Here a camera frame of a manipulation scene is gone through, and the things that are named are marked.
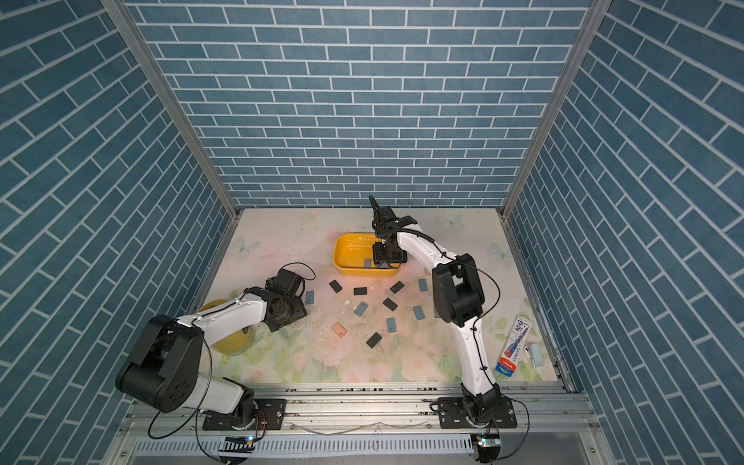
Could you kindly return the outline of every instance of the floral mat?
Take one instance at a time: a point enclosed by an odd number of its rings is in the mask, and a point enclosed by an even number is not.
[[[396,209],[396,214],[413,216],[427,234],[452,253],[471,254],[478,267],[498,281],[501,299],[484,318],[485,353],[493,368],[516,316],[534,321],[497,213]],[[331,264],[336,239],[346,232],[364,231],[371,231],[371,211],[366,209],[244,211],[207,301],[234,298],[245,287],[262,286],[283,264],[293,261],[305,262],[317,273],[317,279],[307,281],[307,290],[315,293],[315,301],[306,305],[306,318],[275,333],[269,332],[265,324],[253,326],[250,345],[240,354],[223,356],[213,350],[214,375],[245,384],[459,382],[462,370],[452,328],[434,314],[428,269],[412,259],[392,278],[359,278],[342,276]],[[301,266],[290,269],[309,274]],[[419,288],[419,279],[427,282],[425,292]],[[332,280],[343,287],[339,293],[329,286]],[[394,294],[390,287],[397,281],[405,286]],[[484,276],[481,283],[487,310],[498,291]],[[363,286],[368,288],[367,295],[353,294],[354,287]],[[398,305],[394,311],[382,304],[386,298]],[[361,302],[368,308],[360,317],[354,309]],[[421,306],[424,319],[416,319],[415,306]],[[387,318],[395,318],[395,333],[388,333]],[[343,337],[331,330],[335,323],[346,329]],[[382,340],[370,349],[366,341],[374,333],[379,333]],[[494,373],[496,381],[557,379],[536,324],[527,343],[540,346],[542,366],[535,367],[523,355],[511,378]]]

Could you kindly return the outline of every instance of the brick wall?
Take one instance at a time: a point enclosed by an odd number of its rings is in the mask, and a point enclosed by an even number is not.
[[[498,207],[589,0],[247,3],[127,2],[238,205]]]
[[[614,0],[512,218],[619,463],[744,462],[743,25]]]
[[[0,464],[99,461],[227,218],[97,0],[0,0]]]

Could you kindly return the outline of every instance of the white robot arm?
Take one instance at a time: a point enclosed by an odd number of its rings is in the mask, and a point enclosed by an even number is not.
[[[266,288],[246,289],[240,297],[204,312],[151,318],[120,369],[116,387],[164,413],[181,406],[200,408],[224,414],[236,428],[244,427],[254,414],[253,390],[199,373],[202,345],[211,346],[260,322],[273,332],[307,316],[301,298],[304,281],[282,267],[266,281]]]
[[[403,230],[406,229],[423,232],[419,225],[407,225]],[[397,239],[398,246],[402,250],[408,252],[409,256],[413,255],[416,260],[429,269],[435,269],[443,263],[451,263],[453,260],[449,257],[455,256],[438,243],[429,242],[415,234],[399,232],[397,233]],[[483,321],[478,319],[478,316],[473,316],[471,319],[464,321],[463,326],[458,326],[451,321],[449,326],[455,333],[455,343],[460,354],[460,364],[463,368],[463,386],[471,394],[487,393],[493,389],[493,385],[487,377],[487,372],[481,369],[482,365],[488,367],[483,343]]]
[[[404,263],[412,255],[432,270],[434,308],[452,328],[460,354],[464,410],[474,424],[490,422],[502,396],[490,378],[481,320],[485,297],[475,261],[468,254],[447,251],[424,234],[415,219],[398,218],[392,208],[380,207],[372,196],[370,203],[372,227],[382,239],[373,245],[375,265]],[[455,284],[453,278],[461,282]]]

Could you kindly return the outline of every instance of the yellow container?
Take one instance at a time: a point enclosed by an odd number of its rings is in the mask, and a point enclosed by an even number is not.
[[[398,273],[398,268],[365,268],[365,260],[372,260],[372,244],[381,242],[374,234],[342,234],[333,249],[333,265],[344,276],[367,278],[389,278]]]
[[[212,307],[222,305],[228,302],[227,299],[217,299],[215,301],[205,304],[200,311],[203,312]],[[243,352],[251,344],[251,335],[253,334],[253,327],[246,326],[241,330],[235,331],[229,336],[225,336],[219,341],[212,344],[212,347],[217,352],[224,353],[225,355],[237,355]]]

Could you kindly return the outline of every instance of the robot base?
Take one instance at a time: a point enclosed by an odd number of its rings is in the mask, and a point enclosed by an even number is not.
[[[468,420],[463,407],[462,397],[440,397],[437,399],[437,410],[439,411],[439,427],[442,429],[464,429],[464,428],[481,428],[480,425],[473,425]],[[501,398],[501,402],[493,411],[493,419],[500,429],[516,428],[516,416],[511,400],[506,397]]]
[[[263,429],[263,416],[261,413],[266,415],[266,431],[275,431],[281,429],[282,420],[284,420],[284,409],[286,407],[286,400],[284,399],[255,399],[258,409],[256,413],[260,418],[258,430]],[[204,431],[240,431],[233,428],[233,423],[230,421],[230,416],[220,414],[215,411],[207,411],[205,414],[204,424],[202,429]],[[248,430],[255,430],[255,423],[249,423]]]

